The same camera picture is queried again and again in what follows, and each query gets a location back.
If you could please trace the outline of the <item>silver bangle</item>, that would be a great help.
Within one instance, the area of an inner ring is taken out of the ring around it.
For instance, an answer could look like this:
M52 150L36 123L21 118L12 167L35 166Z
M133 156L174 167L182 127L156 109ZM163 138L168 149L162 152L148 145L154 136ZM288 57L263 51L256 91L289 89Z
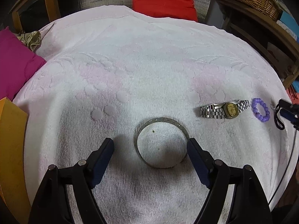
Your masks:
M134 147L140 159L154 169L170 169L187 156L189 134L178 121L158 117L145 122L138 130Z

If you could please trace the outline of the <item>silver gold-faced wristwatch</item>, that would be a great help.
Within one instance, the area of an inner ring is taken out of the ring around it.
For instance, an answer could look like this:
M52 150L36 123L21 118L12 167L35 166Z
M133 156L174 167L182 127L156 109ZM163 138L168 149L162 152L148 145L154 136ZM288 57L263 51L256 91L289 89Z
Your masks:
M210 119L233 119L249 107L249 100L208 104L200 107L200 116Z

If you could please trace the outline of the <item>wooden shelf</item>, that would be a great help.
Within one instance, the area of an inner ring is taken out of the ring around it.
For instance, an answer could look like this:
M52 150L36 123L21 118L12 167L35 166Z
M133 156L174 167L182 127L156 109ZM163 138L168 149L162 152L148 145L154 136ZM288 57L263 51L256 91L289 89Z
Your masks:
M216 0L222 29L246 41L277 72L285 89L298 77L298 43L271 18L236 0Z

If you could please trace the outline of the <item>teal white box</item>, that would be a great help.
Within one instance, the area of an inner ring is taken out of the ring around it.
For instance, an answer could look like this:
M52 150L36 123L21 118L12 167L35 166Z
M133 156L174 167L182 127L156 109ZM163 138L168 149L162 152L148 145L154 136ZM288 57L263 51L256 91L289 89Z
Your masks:
M277 24L282 27L298 43L299 26L290 14L283 11L280 19L277 21Z

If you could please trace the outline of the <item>orange storage box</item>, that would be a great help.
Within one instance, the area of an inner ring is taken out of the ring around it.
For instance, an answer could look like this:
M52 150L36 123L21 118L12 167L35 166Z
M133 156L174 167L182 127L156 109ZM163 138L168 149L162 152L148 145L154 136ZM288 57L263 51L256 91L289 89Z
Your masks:
M1 99L1 200L18 223L28 223L31 205L24 177L24 138L28 115Z

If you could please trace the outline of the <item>white pink bed towel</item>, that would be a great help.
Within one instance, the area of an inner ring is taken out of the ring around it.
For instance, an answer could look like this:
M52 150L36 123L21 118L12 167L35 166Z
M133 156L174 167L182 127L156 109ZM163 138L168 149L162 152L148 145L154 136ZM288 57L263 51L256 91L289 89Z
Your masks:
M29 200L50 164L69 167L105 138L115 151L93 190L108 223L193 223L208 194L189 160L146 165L134 147L150 119L180 122L200 146L229 166L251 165L274 208L296 166L298 135L251 109L207 119L199 107L261 98L288 99L270 64L241 39L213 26L152 18L122 6L80 11L42 29L46 60L14 103L29 114L24 174Z

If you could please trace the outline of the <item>magenta cushion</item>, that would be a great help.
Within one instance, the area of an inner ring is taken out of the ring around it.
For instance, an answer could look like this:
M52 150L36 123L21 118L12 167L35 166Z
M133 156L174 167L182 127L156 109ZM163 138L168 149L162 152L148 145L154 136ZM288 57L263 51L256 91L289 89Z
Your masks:
M13 100L46 60L27 48L7 27L1 30L0 97Z

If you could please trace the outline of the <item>beige patterned cloth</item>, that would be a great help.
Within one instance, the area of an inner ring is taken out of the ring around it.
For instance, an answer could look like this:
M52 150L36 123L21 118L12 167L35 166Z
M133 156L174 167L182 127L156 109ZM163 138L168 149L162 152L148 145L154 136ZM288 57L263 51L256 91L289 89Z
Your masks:
M41 44L41 33L39 31L21 33L17 38L32 52Z

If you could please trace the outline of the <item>wooden cabinet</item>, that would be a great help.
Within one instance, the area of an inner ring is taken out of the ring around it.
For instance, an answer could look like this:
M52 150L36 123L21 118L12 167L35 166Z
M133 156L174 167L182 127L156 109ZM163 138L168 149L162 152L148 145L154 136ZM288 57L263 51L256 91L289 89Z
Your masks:
M52 22L61 17L58 0L18 0L9 14L12 15L16 32L22 32L24 28L31 29L30 19L37 24Z

